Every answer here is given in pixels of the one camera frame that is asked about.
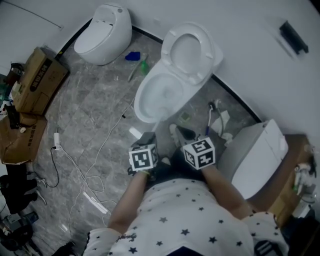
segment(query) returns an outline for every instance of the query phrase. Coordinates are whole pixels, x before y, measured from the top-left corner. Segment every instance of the toilet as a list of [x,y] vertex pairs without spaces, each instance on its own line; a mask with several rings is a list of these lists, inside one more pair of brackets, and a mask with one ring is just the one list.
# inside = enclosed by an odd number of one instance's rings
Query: toilet
[[164,38],[161,59],[136,92],[136,116],[146,123],[166,120],[196,94],[222,60],[221,49],[204,27],[194,22],[173,27]]
[[89,63],[105,65],[129,46],[131,36],[128,10],[105,3],[96,9],[90,25],[75,41],[74,50]]

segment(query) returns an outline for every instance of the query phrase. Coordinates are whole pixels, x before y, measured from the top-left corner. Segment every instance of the black wall trim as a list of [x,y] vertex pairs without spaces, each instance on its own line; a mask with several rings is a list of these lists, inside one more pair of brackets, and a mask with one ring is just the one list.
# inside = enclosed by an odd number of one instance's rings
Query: black wall trim
[[234,97],[234,99],[239,102],[239,104],[252,116],[257,123],[262,122],[256,113],[228,85],[221,81],[215,74],[213,74],[211,78],[223,89],[225,89],[232,97]]
[[[73,37],[65,44],[65,46],[62,48],[62,50],[56,55],[56,59],[60,59],[60,57],[64,54],[64,52],[69,48],[69,46],[80,36],[80,34],[85,31],[85,29],[89,26],[91,20],[89,20],[77,33],[74,34]],[[132,26],[132,30],[162,44],[163,40],[154,36],[153,34],[150,34],[148,32],[143,31],[140,28],[137,28],[135,26]],[[261,123],[261,119],[256,115],[255,112],[229,87],[227,86],[223,81],[221,81],[216,75],[212,75],[211,78],[220,85],[223,89],[225,89],[234,99],[239,102],[239,104],[252,116],[252,118],[257,122]]]

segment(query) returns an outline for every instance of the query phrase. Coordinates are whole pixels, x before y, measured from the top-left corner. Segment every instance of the toilet tank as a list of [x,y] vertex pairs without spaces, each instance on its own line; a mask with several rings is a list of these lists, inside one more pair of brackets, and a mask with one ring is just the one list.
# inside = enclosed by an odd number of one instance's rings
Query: toilet tank
[[288,144],[272,119],[243,128],[223,152],[218,169],[245,199],[271,178],[288,152]]

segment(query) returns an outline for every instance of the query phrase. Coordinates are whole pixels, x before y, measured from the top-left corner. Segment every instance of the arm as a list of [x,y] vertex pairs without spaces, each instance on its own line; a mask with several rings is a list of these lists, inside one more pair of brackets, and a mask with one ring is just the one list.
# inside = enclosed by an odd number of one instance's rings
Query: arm
[[108,228],[125,233],[130,224],[137,217],[137,209],[144,196],[144,190],[147,182],[147,174],[139,171],[134,175],[132,181],[114,208]]
[[202,169],[203,176],[220,206],[239,220],[252,214],[246,200],[239,191],[211,165]]

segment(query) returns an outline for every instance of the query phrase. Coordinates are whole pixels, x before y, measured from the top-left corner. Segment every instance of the blue object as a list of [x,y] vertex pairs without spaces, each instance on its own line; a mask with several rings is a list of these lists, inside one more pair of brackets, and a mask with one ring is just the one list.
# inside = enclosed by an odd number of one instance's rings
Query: blue object
[[127,56],[125,56],[125,59],[127,61],[140,61],[140,51],[131,51]]

